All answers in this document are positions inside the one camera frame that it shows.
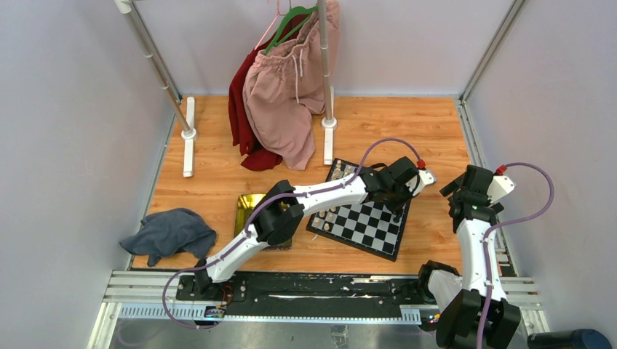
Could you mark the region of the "black and white chessboard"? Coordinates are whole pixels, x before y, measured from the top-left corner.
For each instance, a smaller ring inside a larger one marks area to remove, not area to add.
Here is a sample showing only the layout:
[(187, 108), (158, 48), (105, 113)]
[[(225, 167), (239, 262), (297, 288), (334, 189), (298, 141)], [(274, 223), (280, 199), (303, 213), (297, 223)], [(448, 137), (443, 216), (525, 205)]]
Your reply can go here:
[[(397, 260), (410, 202), (404, 205), (399, 223), (392, 220), (393, 213), (375, 202), (333, 208), (337, 210), (334, 215), (330, 214), (330, 208), (325, 218), (319, 217), (319, 212), (310, 216), (306, 230), (392, 262)], [(312, 226), (315, 218), (322, 220), (320, 228)], [(326, 222), (331, 224), (330, 231), (323, 230)]]

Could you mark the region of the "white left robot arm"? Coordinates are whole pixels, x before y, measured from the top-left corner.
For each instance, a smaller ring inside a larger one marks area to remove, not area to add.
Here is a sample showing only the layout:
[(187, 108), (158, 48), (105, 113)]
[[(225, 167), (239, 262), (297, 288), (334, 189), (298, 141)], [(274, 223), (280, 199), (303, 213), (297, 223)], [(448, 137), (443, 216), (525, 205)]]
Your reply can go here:
[(217, 299), (223, 285), (259, 251), (288, 241), (307, 216), (336, 206), (376, 202), (397, 212), (435, 175), (402, 157), (380, 169), (361, 167), (340, 179), (316, 185), (293, 186), (278, 182), (257, 204), (238, 233), (218, 253), (198, 261), (194, 270), (195, 291), (205, 300)]

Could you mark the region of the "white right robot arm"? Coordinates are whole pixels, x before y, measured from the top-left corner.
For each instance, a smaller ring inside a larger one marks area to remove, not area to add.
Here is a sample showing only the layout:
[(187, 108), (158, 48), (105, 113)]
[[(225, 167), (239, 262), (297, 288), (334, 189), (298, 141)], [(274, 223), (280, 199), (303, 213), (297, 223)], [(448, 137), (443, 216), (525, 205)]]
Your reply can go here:
[(469, 165), (440, 191), (448, 200), (463, 269), (429, 261), (415, 284), (419, 300), (439, 306), (440, 348), (507, 348), (520, 325), (520, 309), (507, 300), (495, 252), (499, 200), (515, 188), (505, 172), (504, 165), (495, 171)]

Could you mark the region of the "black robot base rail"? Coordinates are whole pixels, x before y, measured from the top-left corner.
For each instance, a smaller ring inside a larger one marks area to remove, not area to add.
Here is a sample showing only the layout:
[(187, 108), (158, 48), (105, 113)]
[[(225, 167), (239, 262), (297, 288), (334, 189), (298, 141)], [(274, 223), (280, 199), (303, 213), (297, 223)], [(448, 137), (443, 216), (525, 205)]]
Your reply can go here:
[(124, 304), (122, 315), (165, 318), (166, 301), (178, 319), (334, 324), (412, 324), (432, 327), (439, 308), (420, 294), (414, 275), (239, 271), (211, 300), (192, 273), (114, 271), (104, 302)]

